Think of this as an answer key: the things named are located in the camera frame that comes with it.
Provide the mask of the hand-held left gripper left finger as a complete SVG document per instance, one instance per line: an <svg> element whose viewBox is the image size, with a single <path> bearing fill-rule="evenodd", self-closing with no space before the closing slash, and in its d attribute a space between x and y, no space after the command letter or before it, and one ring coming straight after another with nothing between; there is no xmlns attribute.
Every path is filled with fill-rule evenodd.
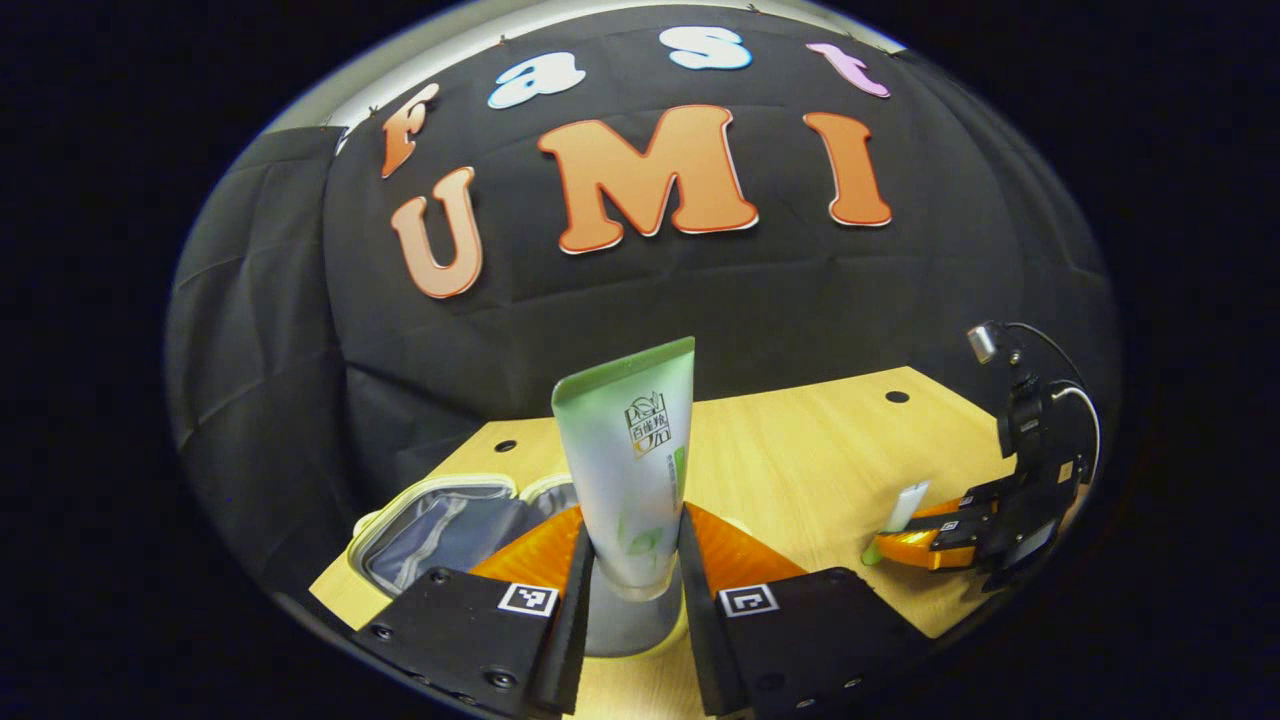
<svg viewBox="0 0 1280 720"><path fill-rule="evenodd" d="M472 571L429 569L355 643L474 719L572 715L594 560L581 510L566 509Z"/></svg>

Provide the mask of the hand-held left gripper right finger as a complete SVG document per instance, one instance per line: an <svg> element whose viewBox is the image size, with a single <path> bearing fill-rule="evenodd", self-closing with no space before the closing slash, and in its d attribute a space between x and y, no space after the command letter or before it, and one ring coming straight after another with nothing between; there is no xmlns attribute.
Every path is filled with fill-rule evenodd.
<svg viewBox="0 0 1280 720"><path fill-rule="evenodd" d="M681 516L678 564L713 717L859 719L931 647L854 570L806 571L695 503Z"/></svg>

